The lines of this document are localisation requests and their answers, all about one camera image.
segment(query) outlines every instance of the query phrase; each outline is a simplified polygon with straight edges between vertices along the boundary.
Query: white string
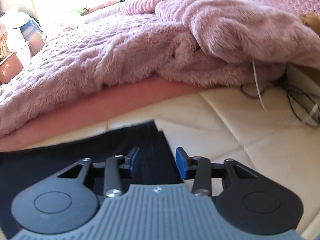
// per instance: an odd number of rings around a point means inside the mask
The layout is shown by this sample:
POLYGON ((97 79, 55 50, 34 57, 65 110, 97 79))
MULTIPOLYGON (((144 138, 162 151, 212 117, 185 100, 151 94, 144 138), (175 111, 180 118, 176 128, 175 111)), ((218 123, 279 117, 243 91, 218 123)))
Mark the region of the white string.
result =
POLYGON ((307 121, 309 121, 309 119, 312 118, 312 116, 314 115, 315 112, 318 111, 318 109, 319 109, 318 105, 315 104, 315 105, 313 106, 311 112, 308 114, 308 116, 307 116, 305 119, 303 119, 301 122, 302 122, 303 124, 305 124, 307 121))
POLYGON ((260 89, 259 89, 259 85, 258 85, 258 79, 257 79, 257 73, 256 73, 256 65, 255 65, 255 62, 254 62, 254 59, 252 58, 252 65, 253 65, 253 74, 254 74, 254 80, 256 82, 256 87, 257 87, 257 92, 258 92, 258 96, 259 96, 259 100, 260 100, 260 103, 263 107, 263 109, 268 112, 268 110, 266 109, 266 107, 264 106, 263 104, 263 101, 262 101, 262 97, 261 97, 261 93, 260 93, 260 89))

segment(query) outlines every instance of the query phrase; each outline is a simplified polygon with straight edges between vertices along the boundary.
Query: triangular cutout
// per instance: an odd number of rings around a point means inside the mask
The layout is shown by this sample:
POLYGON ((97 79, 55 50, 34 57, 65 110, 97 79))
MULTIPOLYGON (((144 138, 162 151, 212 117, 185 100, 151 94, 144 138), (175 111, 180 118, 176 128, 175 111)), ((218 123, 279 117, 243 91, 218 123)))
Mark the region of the triangular cutout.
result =
POLYGON ((66 172, 59 175, 58 178, 75 179, 79 176, 79 173, 80 173, 82 167, 83 167, 82 164, 78 164, 78 165, 72 167, 70 170, 67 170, 66 172))
POLYGON ((240 167, 238 165, 233 166, 233 168, 235 169, 235 172, 236 172, 239 179, 255 179, 255 178, 257 178, 256 175, 254 175, 250 171, 243 169, 242 167, 240 167))

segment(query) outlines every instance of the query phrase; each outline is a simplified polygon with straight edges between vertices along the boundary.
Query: plush toy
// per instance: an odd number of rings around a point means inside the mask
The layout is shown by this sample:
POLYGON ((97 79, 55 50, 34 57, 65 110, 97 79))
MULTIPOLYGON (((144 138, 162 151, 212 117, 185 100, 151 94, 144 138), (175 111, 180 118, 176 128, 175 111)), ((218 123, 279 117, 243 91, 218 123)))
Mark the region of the plush toy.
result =
POLYGON ((299 14, 299 18, 305 26, 310 27, 313 31, 320 35, 320 19, 314 13, 299 14))

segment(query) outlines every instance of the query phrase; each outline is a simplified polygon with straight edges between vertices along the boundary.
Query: potted plant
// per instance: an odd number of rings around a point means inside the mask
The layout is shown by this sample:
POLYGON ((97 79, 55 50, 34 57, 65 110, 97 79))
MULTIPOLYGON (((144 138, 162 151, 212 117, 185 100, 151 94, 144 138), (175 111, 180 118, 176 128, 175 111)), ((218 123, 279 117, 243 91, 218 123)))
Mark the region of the potted plant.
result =
POLYGON ((15 51, 9 51, 6 40, 7 32, 0 34, 0 84, 8 83, 18 75, 23 66, 15 51))

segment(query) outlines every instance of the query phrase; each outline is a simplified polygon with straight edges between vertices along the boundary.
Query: pink blanket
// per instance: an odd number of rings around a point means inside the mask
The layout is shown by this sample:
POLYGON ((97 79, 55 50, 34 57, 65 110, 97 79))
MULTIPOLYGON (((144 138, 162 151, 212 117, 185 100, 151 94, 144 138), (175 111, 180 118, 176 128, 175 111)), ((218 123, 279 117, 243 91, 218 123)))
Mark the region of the pink blanket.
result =
POLYGON ((128 0, 124 12, 47 43, 0 87, 0 135, 41 113, 151 73, 200 86, 272 80, 283 62, 320 68, 320 38, 294 15, 236 0, 128 0))

